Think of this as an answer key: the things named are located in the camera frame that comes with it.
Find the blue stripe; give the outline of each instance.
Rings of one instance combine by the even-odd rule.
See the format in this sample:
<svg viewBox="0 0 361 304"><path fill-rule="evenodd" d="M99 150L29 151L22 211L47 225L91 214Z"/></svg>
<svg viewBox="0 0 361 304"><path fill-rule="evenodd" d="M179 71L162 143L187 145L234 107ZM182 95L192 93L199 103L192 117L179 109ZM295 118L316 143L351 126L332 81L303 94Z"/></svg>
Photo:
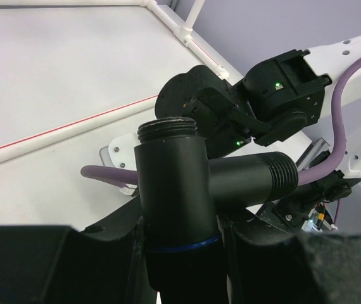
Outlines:
<svg viewBox="0 0 361 304"><path fill-rule="evenodd" d="M180 252L180 251L186 251L186 250L192 250L192 249L196 249L196 248L200 248L200 247L204 247L207 246L209 244L212 244L214 242L216 242L218 239L221 238L221 233L217 234L214 237L211 237L210 239L207 239L206 241L203 242L199 242L199 243L195 243L195 244L190 244L190 245L184 245L184 246L179 246L179 247L156 247L156 248L149 248L151 251L156 251L156 252L166 252L166 253L171 253L171 252Z"/></svg>

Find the white table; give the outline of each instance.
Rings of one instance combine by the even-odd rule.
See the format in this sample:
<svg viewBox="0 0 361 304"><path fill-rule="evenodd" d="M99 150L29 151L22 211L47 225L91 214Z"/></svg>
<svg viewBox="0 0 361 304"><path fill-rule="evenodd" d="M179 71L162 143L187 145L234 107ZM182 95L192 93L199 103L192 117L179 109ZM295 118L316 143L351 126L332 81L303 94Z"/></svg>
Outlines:
<svg viewBox="0 0 361 304"><path fill-rule="evenodd" d="M231 83L242 77L195 39L229 71ZM144 8L2 9L0 145L158 94L169 78L197 64ZM153 110L144 111L0 163L0 225L83 229L122 206L128 197L81 177L80 169L101 164L101 147L153 119ZM238 154L278 149L297 160L308 144L300 132L270 148L250 144Z"/></svg>

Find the threaded pipe end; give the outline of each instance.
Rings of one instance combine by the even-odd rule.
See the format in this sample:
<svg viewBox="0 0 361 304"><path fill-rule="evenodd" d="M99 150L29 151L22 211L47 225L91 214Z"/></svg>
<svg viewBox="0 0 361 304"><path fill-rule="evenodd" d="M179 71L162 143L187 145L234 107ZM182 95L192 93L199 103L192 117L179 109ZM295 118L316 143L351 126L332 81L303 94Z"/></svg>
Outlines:
<svg viewBox="0 0 361 304"><path fill-rule="evenodd" d="M168 117L140 125L137 133L141 144L144 144L168 137L196 136L197 126L189 117Z"/></svg>
<svg viewBox="0 0 361 304"><path fill-rule="evenodd" d="M259 154L272 176L272 191L267 201L287 197L297 188L298 172L294 161L281 152Z"/></svg>

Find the red line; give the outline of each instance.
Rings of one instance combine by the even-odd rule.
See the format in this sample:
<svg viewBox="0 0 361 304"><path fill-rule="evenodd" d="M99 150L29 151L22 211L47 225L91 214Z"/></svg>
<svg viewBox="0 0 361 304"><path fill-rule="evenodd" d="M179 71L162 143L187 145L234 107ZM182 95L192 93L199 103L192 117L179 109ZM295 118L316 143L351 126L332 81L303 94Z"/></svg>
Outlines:
<svg viewBox="0 0 361 304"><path fill-rule="evenodd" d="M21 139L19 141L15 141L15 142L12 142L10 144L5 144L4 146L0 146L0 149L4 149L4 148L7 148L7 147L10 147L10 146L14 146L15 144L20 144L24 141L28 141L30 139L33 139L33 138L36 138L36 137L40 137L40 136L43 136L43 135L46 135L46 134L49 134L49 133L52 133L52 132L55 132L55 131L58 131L58 130L61 130L61 129L64 129L64 128L67 128L67 127L70 127L71 125L76 125L76 124L79 124L81 122L85 122L86 120L90 120L90 119L93 119L93 118L96 118L96 117L99 117L99 116L102 116L102 115L105 115L105 114L108 114L108 113L111 113L111 112L114 112L114 111L117 111L117 110L120 110L122 108L126 108L128 106L132 106L132 105L136 105L138 103L142 103L143 101L146 101L146 100L149 100L149 99L152 99L152 98L155 98L157 97L158 95L154 95L154 96L151 96L151 97L148 97L148 98L144 98L142 100L139 100L139 101L135 101L133 103L129 103L125 106L121 106L119 108L115 108L115 109L112 109L112 110L109 110L109 111L106 111L106 112L103 112L103 113L99 113L99 114L96 114L96 115L93 115L91 117L87 117L87 118L84 118L84 119L81 119L81 120L78 120L77 122L72 122L72 123L69 123L68 125L63 125L62 127L58 127L58 128L55 128L55 129L52 129L52 130L49 130L49 131L45 131L43 133L40 133L40 134L36 134L36 135L33 135L33 136L30 136L28 138L25 138L25 139Z"/></svg>
<svg viewBox="0 0 361 304"><path fill-rule="evenodd" d="M217 63L217 61L215 61L209 54L206 53L206 51L205 51L204 49L201 48L201 46L200 46L199 44L196 43L196 41L193 41L193 42L194 42L195 45L197 45L198 48L200 48L211 60L213 60L216 65L219 65L219 64Z"/></svg>

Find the hole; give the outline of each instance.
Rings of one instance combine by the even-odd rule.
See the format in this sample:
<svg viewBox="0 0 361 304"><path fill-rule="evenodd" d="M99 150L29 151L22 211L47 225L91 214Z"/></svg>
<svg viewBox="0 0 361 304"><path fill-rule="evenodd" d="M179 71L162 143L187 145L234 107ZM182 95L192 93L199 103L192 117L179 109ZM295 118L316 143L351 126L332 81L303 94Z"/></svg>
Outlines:
<svg viewBox="0 0 361 304"><path fill-rule="evenodd" d="M98 232L102 232L104 231L104 227L100 226L100 225L91 225L89 227L85 228L84 233L98 233Z"/></svg>

